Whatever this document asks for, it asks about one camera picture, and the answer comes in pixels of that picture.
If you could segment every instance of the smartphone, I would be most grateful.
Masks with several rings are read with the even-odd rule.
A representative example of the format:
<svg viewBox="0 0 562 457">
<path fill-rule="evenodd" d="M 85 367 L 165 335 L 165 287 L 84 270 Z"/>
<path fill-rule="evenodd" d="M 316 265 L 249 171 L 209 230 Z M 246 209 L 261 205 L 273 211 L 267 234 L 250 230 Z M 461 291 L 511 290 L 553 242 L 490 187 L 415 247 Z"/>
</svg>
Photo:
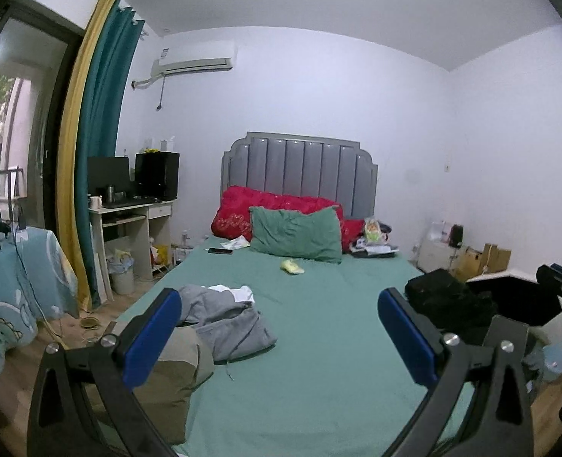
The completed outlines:
<svg viewBox="0 0 562 457">
<path fill-rule="evenodd" d="M 207 249 L 207 252 L 209 254 L 232 254 L 231 249 L 222 249 L 219 247 L 210 247 L 209 249 Z"/>
</svg>

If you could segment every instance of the white cloth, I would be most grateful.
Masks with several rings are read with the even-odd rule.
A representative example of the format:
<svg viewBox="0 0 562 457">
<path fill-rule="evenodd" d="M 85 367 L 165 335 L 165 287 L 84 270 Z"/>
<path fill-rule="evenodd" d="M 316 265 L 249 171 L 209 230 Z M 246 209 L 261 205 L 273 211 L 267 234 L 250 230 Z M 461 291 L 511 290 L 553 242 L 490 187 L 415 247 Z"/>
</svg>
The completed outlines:
<svg viewBox="0 0 562 457">
<path fill-rule="evenodd" d="M 237 237 L 236 239 L 233 239 L 230 242 L 222 242 L 221 245 L 224 249 L 234 250 L 234 249 L 242 249 L 243 247 L 249 247 L 251 244 L 249 244 L 249 241 L 241 235 L 240 237 Z"/>
<path fill-rule="evenodd" d="M 214 290 L 214 291 L 218 291 L 218 292 L 229 291 L 234 296 L 235 301 L 237 301 L 237 302 L 251 302 L 251 304 L 255 304 L 255 299 L 253 298 L 253 292 L 246 285 L 243 285 L 240 289 L 231 289 L 230 287 L 227 287 L 227 286 L 221 285 L 221 284 L 216 285 L 215 287 L 208 287 L 208 288 L 210 288 L 211 290 Z"/>
</svg>

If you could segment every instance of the black bag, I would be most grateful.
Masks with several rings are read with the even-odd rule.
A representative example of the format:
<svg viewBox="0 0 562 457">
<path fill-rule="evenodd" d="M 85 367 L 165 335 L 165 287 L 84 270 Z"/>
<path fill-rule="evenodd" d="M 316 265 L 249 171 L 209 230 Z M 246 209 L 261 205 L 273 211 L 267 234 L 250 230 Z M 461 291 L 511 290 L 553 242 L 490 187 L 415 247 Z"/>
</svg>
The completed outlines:
<svg viewBox="0 0 562 457">
<path fill-rule="evenodd" d="M 446 270 L 438 269 L 411 279 L 406 298 L 442 333 L 457 334 L 468 344 L 481 345 L 498 308 L 489 292 L 475 295 Z"/>
</svg>

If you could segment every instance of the computer monitor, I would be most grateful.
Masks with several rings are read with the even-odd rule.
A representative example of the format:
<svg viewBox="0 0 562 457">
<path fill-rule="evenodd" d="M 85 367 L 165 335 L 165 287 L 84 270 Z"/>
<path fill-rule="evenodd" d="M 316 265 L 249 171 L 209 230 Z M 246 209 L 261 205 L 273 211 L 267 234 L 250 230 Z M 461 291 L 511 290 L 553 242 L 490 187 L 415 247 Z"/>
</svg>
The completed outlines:
<svg viewBox="0 0 562 457">
<path fill-rule="evenodd" d="M 88 159 L 88 193 L 102 195 L 107 186 L 115 192 L 130 192 L 128 157 L 90 157 Z"/>
</svg>

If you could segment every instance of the cup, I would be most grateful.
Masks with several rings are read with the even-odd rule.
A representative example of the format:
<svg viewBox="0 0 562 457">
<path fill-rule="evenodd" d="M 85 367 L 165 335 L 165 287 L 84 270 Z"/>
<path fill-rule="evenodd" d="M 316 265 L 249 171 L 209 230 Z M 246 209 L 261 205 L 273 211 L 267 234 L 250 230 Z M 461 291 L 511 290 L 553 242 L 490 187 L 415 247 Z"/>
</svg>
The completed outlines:
<svg viewBox="0 0 562 457">
<path fill-rule="evenodd" d="M 88 198 L 88 207 L 90 209 L 99 209 L 101 207 L 101 196 L 92 195 Z"/>
</svg>

